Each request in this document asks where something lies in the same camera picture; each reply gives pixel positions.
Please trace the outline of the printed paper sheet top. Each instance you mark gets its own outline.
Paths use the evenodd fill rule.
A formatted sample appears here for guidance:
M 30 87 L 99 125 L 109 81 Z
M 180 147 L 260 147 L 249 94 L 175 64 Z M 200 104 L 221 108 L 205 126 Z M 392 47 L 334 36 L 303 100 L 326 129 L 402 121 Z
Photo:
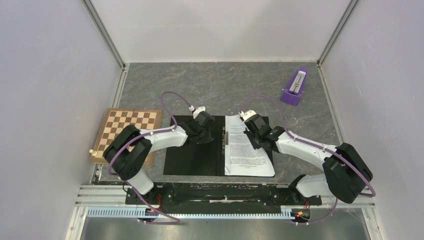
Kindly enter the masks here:
M 224 174 L 226 176 L 266 177 L 275 176 L 274 166 L 263 148 L 253 149 L 244 134 L 246 125 L 238 115 L 226 116 L 228 145 L 224 154 Z

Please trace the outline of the teal folder black inside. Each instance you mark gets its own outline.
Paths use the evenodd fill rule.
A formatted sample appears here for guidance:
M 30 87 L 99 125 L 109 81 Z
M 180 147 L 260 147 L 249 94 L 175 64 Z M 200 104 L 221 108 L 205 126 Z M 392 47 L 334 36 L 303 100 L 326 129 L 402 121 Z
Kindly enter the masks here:
M 216 115 L 215 125 L 211 130 L 213 141 L 206 144 L 170 147 L 166 150 L 163 174 L 169 176 L 226 176 L 224 173 L 225 155 L 222 154 L 222 127 L 225 117 Z M 271 151 L 265 150 L 273 163 Z

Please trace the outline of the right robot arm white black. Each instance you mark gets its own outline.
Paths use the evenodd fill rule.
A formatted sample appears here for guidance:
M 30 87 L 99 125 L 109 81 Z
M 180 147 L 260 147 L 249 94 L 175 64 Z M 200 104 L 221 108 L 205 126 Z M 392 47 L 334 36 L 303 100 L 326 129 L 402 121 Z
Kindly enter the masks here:
M 291 155 L 323 171 L 320 175 L 301 174 L 292 181 L 288 196 L 293 203 L 302 204 L 314 196 L 334 196 L 351 204 L 364 195 L 373 174 L 351 144 L 326 145 L 299 137 L 281 126 L 272 128 L 252 110 L 239 115 L 254 149 Z

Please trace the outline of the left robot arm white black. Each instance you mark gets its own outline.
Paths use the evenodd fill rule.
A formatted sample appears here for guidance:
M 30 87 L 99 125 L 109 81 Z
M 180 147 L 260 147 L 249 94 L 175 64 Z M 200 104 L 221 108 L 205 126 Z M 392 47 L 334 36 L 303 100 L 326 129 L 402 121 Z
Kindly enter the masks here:
M 153 130 L 139 129 L 130 124 L 104 150 L 102 157 L 108 163 L 108 170 L 132 186 L 138 198 L 145 204 L 157 198 L 154 182 L 142 169 L 150 153 L 157 150 L 201 145 L 210 143 L 215 118 L 201 107 L 183 122 L 173 116 L 169 127 Z

